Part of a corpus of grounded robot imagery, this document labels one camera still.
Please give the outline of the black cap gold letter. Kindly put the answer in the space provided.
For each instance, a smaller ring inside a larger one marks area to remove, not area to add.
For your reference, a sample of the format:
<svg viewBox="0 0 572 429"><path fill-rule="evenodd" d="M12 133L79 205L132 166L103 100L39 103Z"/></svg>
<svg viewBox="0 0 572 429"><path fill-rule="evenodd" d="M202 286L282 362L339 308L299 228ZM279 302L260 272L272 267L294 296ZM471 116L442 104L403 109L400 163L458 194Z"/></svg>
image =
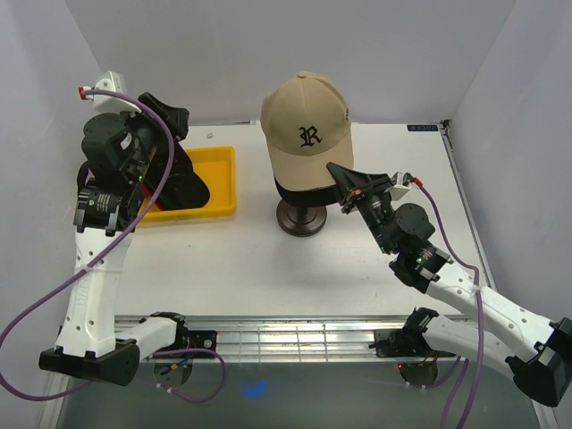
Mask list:
<svg viewBox="0 0 572 429"><path fill-rule="evenodd" d="M334 186L320 189L288 190L274 179L275 187L281 199L290 206L310 208L337 204L338 199Z"/></svg>

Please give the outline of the beige cap black letter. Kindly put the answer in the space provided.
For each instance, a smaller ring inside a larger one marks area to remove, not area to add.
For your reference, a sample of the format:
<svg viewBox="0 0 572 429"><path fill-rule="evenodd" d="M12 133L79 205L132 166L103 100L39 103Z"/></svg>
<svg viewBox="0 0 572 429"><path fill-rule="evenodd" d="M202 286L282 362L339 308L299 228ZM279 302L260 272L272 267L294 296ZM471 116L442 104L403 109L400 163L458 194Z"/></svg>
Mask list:
<svg viewBox="0 0 572 429"><path fill-rule="evenodd" d="M327 76L301 71L266 97L260 124L273 176L294 192L330 187L327 165L354 167L349 107Z"/></svg>

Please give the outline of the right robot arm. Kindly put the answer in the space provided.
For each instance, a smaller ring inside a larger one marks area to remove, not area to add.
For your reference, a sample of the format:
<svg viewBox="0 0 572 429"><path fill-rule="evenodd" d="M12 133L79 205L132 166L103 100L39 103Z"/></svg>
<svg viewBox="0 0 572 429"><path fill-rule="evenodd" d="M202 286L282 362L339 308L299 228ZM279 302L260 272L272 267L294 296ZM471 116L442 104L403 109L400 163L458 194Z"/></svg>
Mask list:
<svg viewBox="0 0 572 429"><path fill-rule="evenodd" d="M430 238L441 223L432 225L420 205L392 205L413 187L426 191L414 175L357 172L336 163L328 163L327 170L341 211L361 214L379 249L395 257L389 267L397 279L477 324L471 328L417 310L403 327L406 349L472 359L510 378L528 398L557 407L571 384L570 319L553 321L482 286L476 266L462 262L452 248L436 247Z"/></svg>

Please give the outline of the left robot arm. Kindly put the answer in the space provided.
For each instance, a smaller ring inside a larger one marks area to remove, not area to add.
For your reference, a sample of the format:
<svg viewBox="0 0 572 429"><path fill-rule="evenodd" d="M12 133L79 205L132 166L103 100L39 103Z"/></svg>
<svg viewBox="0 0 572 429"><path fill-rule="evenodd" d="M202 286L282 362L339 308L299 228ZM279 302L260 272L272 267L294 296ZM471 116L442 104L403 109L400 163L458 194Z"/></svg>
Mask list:
<svg viewBox="0 0 572 429"><path fill-rule="evenodd" d="M187 137L189 111L150 93L101 113L83 127L86 157L78 178L75 280L55 345L39 355L40 369L91 382L128 385L139 362L162 349L179 357L189 335L175 314L153 314L123 332L114 328L115 301L136 225L158 199L176 147Z"/></svg>

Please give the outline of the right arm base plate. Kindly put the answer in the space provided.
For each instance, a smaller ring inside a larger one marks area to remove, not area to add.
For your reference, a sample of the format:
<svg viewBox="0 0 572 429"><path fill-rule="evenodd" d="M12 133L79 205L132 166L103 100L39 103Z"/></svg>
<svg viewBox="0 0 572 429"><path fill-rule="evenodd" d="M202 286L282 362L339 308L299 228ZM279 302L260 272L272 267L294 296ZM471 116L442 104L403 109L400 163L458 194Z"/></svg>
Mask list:
<svg viewBox="0 0 572 429"><path fill-rule="evenodd" d="M369 348L379 358L422 357L431 350L420 333L405 329L375 330Z"/></svg>

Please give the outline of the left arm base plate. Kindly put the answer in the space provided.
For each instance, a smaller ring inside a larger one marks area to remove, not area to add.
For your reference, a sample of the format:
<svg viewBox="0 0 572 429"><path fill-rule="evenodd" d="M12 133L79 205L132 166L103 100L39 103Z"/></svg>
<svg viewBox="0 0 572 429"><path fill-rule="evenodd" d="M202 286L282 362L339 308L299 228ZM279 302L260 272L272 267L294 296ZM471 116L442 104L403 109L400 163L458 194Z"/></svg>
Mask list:
<svg viewBox="0 0 572 429"><path fill-rule="evenodd" d="M214 356L205 349L216 351L217 331L183 329L176 333L173 344L159 349L153 354L154 358L193 359Z"/></svg>

